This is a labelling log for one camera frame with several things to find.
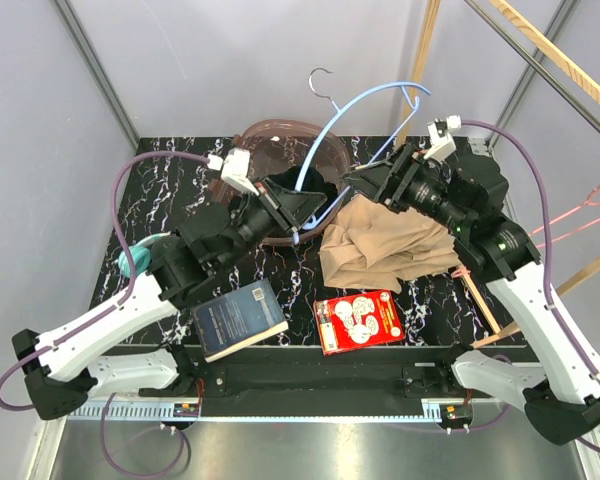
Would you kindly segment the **black t shirt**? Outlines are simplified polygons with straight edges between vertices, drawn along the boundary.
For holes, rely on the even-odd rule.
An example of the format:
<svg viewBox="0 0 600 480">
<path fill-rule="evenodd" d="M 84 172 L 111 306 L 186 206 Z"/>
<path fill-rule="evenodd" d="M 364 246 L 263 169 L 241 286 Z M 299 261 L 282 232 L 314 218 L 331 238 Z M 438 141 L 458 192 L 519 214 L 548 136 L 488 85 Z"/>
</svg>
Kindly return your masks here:
<svg viewBox="0 0 600 480">
<path fill-rule="evenodd" d="M 270 179 L 285 189 L 293 190 L 300 171 L 301 167 L 294 165 L 281 173 L 271 174 Z M 336 185 L 326 181 L 314 167 L 308 168 L 301 190 L 324 193 L 328 201 L 335 200 L 338 195 Z"/>
</svg>

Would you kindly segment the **beige t shirt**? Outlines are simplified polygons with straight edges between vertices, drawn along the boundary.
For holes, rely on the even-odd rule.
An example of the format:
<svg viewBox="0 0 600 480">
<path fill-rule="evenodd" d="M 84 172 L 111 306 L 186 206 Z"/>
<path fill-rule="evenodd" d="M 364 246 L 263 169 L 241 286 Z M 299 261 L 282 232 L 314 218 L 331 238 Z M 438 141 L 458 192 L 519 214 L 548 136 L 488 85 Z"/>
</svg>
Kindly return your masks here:
<svg viewBox="0 0 600 480">
<path fill-rule="evenodd" d="M 395 293 L 403 281 L 460 264 L 443 226 L 414 209 L 393 213 L 361 194 L 324 230 L 319 258 L 327 287 Z"/>
</svg>

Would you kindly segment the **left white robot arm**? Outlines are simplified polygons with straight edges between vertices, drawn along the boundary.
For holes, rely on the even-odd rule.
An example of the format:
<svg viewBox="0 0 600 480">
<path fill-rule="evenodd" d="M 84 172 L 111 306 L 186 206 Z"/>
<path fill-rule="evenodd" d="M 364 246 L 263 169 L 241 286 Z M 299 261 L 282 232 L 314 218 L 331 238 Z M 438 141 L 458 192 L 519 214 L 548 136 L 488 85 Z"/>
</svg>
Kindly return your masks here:
<svg viewBox="0 0 600 480">
<path fill-rule="evenodd" d="M 196 367 L 186 349 L 109 355 L 144 327 L 210 298 L 212 283 L 272 231 L 297 231 L 326 202 L 322 192 L 286 189 L 265 177 L 239 198 L 237 208 L 199 207 L 153 245 L 147 270 L 118 295 L 81 317 L 38 334 L 12 338 L 34 410 L 42 420 L 66 416 L 89 399 L 116 394 L 169 397 L 188 394 Z"/>
</svg>

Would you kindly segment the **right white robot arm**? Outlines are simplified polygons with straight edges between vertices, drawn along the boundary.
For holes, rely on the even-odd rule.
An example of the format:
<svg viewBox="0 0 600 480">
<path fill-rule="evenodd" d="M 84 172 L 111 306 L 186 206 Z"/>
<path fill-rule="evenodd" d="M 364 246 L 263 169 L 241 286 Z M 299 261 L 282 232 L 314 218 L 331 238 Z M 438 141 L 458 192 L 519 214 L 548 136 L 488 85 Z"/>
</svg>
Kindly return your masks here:
<svg viewBox="0 0 600 480">
<path fill-rule="evenodd" d="M 440 162 L 405 144 L 343 179 L 394 213 L 414 209 L 445 227 L 460 262 L 505 307 L 539 361 L 516 367 L 474 347 L 454 346 L 436 363 L 440 393 L 477 390 L 504 401 L 555 445 L 600 425 L 600 356 L 557 297 L 548 257 L 503 213 L 509 183 L 494 159 L 462 155 L 444 177 Z"/>
</svg>

